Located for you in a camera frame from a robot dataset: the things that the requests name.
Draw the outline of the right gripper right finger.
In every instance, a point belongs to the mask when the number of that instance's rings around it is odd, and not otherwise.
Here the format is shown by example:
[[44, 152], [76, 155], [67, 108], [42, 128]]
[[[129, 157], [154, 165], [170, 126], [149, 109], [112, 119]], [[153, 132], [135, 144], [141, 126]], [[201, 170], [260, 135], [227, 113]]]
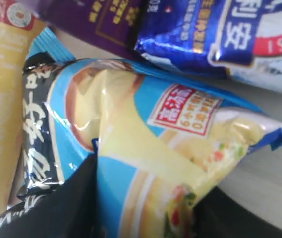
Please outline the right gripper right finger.
[[282, 195], [228, 196], [213, 189], [195, 207], [199, 238], [282, 238]]

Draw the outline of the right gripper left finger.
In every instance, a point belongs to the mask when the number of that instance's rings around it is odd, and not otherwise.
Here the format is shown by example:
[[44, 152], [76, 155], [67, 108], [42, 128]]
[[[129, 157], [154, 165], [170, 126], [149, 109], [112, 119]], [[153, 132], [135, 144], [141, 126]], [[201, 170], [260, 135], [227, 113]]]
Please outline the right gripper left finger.
[[89, 155], [62, 186], [27, 196], [0, 214], [0, 238], [92, 238], [96, 168], [96, 155]]

